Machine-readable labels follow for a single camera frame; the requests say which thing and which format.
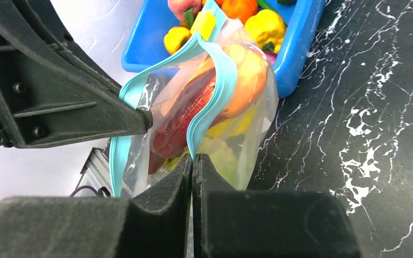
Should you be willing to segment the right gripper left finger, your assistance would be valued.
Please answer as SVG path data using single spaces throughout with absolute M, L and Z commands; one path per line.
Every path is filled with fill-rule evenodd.
M 4 199 L 0 257 L 185 257 L 192 163 L 132 199 Z

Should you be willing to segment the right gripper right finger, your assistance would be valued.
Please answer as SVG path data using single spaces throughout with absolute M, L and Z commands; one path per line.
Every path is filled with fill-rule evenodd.
M 327 193 L 234 189 L 206 154 L 193 164 L 195 257 L 360 257 L 352 225 Z

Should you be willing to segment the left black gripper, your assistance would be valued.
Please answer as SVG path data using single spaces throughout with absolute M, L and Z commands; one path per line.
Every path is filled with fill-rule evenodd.
M 147 132 L 149 111 L 73 40 L 50 1 L 0 1 L 0 147 L 50 148 Z

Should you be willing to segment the green round melon toy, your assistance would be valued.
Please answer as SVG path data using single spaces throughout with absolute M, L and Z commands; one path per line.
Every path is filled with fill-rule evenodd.
M 203 138 L 197 153 L 208 154 L 216 171 L 235 189 L 245 188 L 238 158 L 227 142 L 217 138 Z

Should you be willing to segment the yellow bell pepper toy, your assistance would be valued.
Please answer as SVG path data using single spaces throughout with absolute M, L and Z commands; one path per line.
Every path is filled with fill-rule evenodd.
M 208 129 L 204 136 L 208 138 L 230 138 L 244 133 L 253 120 L 255 105 L 249 107 L 243 114 L 238 117 L 224 120 L 217 125 Z

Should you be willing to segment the clear zip top bag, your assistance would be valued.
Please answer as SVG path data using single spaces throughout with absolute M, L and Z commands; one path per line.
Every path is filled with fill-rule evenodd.
M 205 132 L 212 127 L 211 123 L 231 100 L 236 88 L 238 71 L 234 60 L 224 52 L 226 46 L 240 44 L 264 54 L 244 25 L 237 19 L 228 18 L 214 1 L 206 2 L 190 33 L 190 39 L 176 53 L 141 71 L 120 90 L 119 98 L 133 108 L 149 111 L 153 124 L 146 133 L 111 139 L 109 170 L 114 197 L 133 198 L 139 195 L 170 173 L 181 157 L 198 154 L 197 149 L 203 138 L 207 138 Z M 154 113 L 159 113 L 160 105 L 177 95 L 180 85 L 206 58 L 213 61 L 216 89 L 206 106 L 189 123 L 186 136 L 188 145 L 182 154 L 166 159 L 154 174 L 149 174 L 153 125 L 164 119 L 163 116 L 155 117 Z M 273 67 L 269 65 L 271 68 L 267 72 L 264 91 L 252 104 L 255 105 L 255 111 L 250 127 L 238 136 L 218 138 L 234 150 L 243 174 L 244 189 L 251 179 L 267 126 L 276 114 L 278 95 Z

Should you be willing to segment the hot dog bun toy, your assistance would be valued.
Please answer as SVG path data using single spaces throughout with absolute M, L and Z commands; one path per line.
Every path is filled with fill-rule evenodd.
M 238 78 L 231 100 L 211 123 L 217 126 L 241 115 L 263 93 L 267 72 L 271 68 L 264 54 L 255 48 L 230 44 L 224 48 L 237 67 Z M 180 85 L 180 91 L 170 101 L 160 105 L 163 116 L 153 125 L 149 174 L 154 174 L 168 158 L 179 157 L 187 147 L 187 130 L 192 119 L 206 106 L 216 89 L 216 72 L 211 58 L 206 58 L 195 72 Z

